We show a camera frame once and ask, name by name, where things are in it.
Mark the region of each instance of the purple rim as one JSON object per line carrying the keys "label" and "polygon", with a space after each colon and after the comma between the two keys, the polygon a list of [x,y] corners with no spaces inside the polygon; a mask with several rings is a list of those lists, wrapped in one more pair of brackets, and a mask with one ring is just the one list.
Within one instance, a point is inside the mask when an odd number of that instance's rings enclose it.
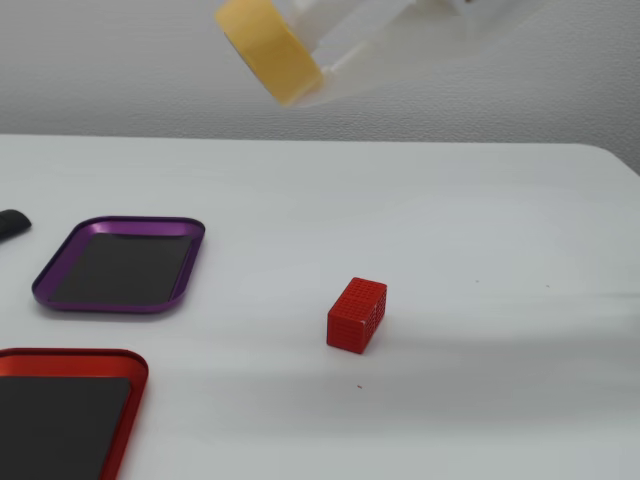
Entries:
{"label": "purple rim", "polygon": [[[38,278],[33,282],[31,290],[36,300],[55,310],[76,310],[113,313],[159,313],[176,305],[187,289],[189,277],[193,270],[202,239],[204,238],[204,225],[191,218],[164,218],[164,217],[99,217],[84,221],[76,226],[64,243],[60,246],[47,266],[44,267]],[[171,298],[158,305],[103,305],[93,303],[60,303],[51,302],[49,298],[58,287],[65,275],[84,251],[92,236],[98,233],[112,233],[123,235],[165,235],[191,237],[191,246],[185,257],[184,263],[176,285],[171,293]]]}

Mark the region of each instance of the table surface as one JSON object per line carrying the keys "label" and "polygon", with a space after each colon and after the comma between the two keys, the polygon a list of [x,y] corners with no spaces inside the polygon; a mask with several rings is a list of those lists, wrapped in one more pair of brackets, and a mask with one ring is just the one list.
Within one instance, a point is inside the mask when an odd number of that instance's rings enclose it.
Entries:
{"label": "table surface", "polygon": [[[640,477],[640,180],[578,145],[1,136],[0,348],[150,365],[120,479]],[[79,222],[207,235],[160,316],[48,311]],[[363,356],[325,344],[353,276],[389,285]]]}

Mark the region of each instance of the black object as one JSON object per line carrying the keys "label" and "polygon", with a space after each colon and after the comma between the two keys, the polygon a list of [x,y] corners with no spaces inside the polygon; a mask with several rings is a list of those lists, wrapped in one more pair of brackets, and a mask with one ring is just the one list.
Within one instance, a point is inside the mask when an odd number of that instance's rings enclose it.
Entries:
{"label": "black object", "polygon": [[99,480],[127,378],[0,377],[0,476]]}
{"label": "black object", "polygon": [[102,305],[157,305],[171,298],[191,237],[101,233],[50,300]]}
{"label": "black object", "polygon": [[29,227],[29,219],[17,210],[0,212],[0,240],[24,232]]}

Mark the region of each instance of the yellow tape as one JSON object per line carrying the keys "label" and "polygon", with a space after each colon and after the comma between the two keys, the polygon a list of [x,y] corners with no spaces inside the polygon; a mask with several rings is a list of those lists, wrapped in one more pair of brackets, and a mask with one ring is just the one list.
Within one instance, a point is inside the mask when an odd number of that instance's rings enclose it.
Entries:
{"label": "yellow tape", "polygon": [[270,0],[229,0],[216,12],[216,21],[282,105],[321,85],[320,68]]}

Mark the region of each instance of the red cube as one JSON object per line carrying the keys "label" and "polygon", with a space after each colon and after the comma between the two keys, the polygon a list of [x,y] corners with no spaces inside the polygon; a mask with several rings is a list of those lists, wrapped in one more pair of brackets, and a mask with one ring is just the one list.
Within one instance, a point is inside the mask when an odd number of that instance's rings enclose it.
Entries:
{"label": "red cube", "polygon": [[386,285],[354,278],[329,311],[327,343],[353,353],[364,353],[386,307]]}

